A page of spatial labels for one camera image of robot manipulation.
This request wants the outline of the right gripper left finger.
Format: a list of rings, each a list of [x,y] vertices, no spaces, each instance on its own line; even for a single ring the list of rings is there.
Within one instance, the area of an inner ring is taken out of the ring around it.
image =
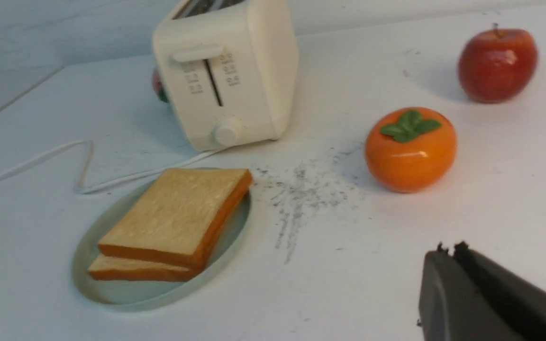
[[[522,341],[441,243],[423,259],[419,326],[425,341]]]

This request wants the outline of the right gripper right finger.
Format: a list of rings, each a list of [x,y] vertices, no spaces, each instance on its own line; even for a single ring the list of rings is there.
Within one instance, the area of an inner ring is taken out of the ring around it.
[[[461,266],[488,306],[525,341],[546,341],[546,291],[470,249],[454,246]]]

